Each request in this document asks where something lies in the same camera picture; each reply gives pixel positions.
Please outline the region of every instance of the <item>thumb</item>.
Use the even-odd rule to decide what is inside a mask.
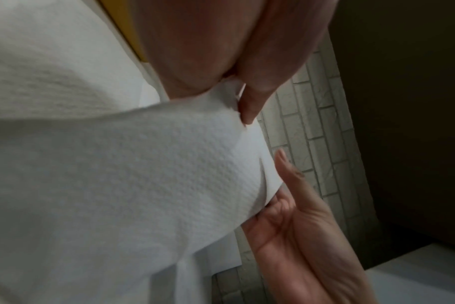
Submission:
[[[292,165],[283,149],[276,151],[274,164],[277,173],[286,184],[301,212],[328,212],[328,205],[319,197],[316,191],[305,180],[304,175]]]
[[[241,114],[241,121],[246,125],[252,124],[274,91],[275,90],[262,92],[246,84],[246,87],[241,95],[241,99],[237,105],[239,113]]]

